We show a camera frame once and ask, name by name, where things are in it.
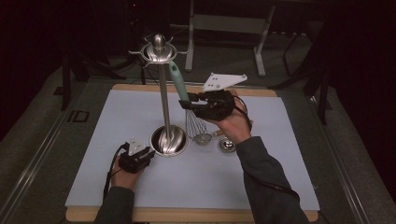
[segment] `white paper sheet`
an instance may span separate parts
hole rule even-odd
[[[286,108],[278,97],[244,96],[254,120],[252,134],[282,164],[304,210],[318,211],[318,199],[306,171]],[[176,93],[168,93],[171,124],[185,127],[185,111]],[[207,123],[210,133],[217,127]],[[163,126],[161,95],[150,91],[111,91],[79,168],[66,206],[100,206],[106,172],[116,149],[133,136],[149,145]],[[135,207],[249,209],[236,153],[218,148],[220,137],[202,147],[192,141],[173,158],[155,156],[135,190]]]

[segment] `person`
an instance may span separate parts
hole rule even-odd
[[[235,105],[246,112],[246,108],[235,97]],[[224,135],[236,146],[236,154],[244,170],[244,183],[250,208],[256,223],[308,223],[301,209],[298,195],[290,189],[282,165],[270,156],[259,136],[252,136],[247,118],[238,110],[221,121],[208,120],[216,124]],[[134,207],[134,186],[141,175],[129,174],[118,166],[112,177],[110,189],[101,206],[95,223],[131,223]]]

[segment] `gray carpet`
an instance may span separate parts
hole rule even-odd
[[[247,74],[248,81],[241,85],[265,88],[288,78],[281,62],[281,53],[289,41],[290,38],[283,35],[268,37],[262,54],[268,75],[258,77],[253,61],[252,42],[230,45],[223,42],[207,43],[205,39],[198,39],[193,70],[190,73],[183,72],[183,76],[187,82],[202,83],[211,72]],[[183,40],[175,42],[175,45],[179,50],[185,50],[187,46]],[[288,54],[291,68],[296,68],[309,47],[310,43],[305,37],[298,39]],[[180,68],[184,67],[184,57],[179,55],[176,59]],[[90,142],[108,91],[114,83],[140,82],[140,67],[137,64],[119,73],[127,79],[119,81],[96,74],[87,84],[74,81],[74,93],[78,93],[81,88],[83,91],[74,97],[76,101],[72,102],[69,110],[62,112],[62,98],[52,95],[55,88],[62,85],[60,70],[57,71],[49,77],[43,90],[1,142],[0,202],[4,202],[26,164],[35,152],[42,148],[42,143],[49,141],[46,136],[51,132],[52,124],[56,124],[62,118],[67,119],[70,110],[90,112],[90,117],[85,123],[67,120],[60,123],[60,131],[55,134],[53,141],[50,141],[48,156],[10,223],[68,223],[64,220],[64,202]],[[158,79],[156,66],[151,65],[146,70],[148,81],[152,79],[150,75]],[[288,110],[324,216],[330,223],[360,223],[348,202],[345,185],[334,169],[331,152],[333,144],[370,223],[396,223],[395,204],[382,185],[364,145],[336,97],[335,90],[331,90],[329,94],[332,110],[327,111],[328,125],[323,126],[316,116],[316,104],[301,93],[303,85],[304,81],[301,81],[277,93]],[[319,217],[315,223],[326,221]]]

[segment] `whisk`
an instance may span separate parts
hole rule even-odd
[[[205,122],[197,118],[191,110],[186,110],[187,136],[200,146],[210,142],[212,135],[207,132]]]

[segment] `dark background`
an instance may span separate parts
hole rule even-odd
[[[189,1],[162,2],[161,6],[152,6],[150,1],[145,1],[146,5],[140,1],[112,1],[111,4],[99,0],[2,1],[0,139],[46,78],[61,66],[64,49],[60,38],[67,36],[73,47],[106,63],[108,55],[123,55],[126,49],[136,46],[142,26],[167,35],[167,23],[188,24]],[[262,11],[255,11],[249,4],[263,3],[196,1],[196,11],[260,17]],[[329,5],[281,3],[271,30],[300,33],[304,21],[324,20],[332,9]],[[396,199],[396,181],[393,180],[396,170],[395,11],[396,4],[391,2],[354,4],[333,27],[336,34],[326,34],[327,40],[320,43],[323,50],[332,50],[330,83],[336,88],[393,200]],[[145,17],[148,13],[165,17],[153,20]],[[133,29],[130,29],[131,21],[135,22]],[[336,45],[332,42],[334,36],[339,40]]]

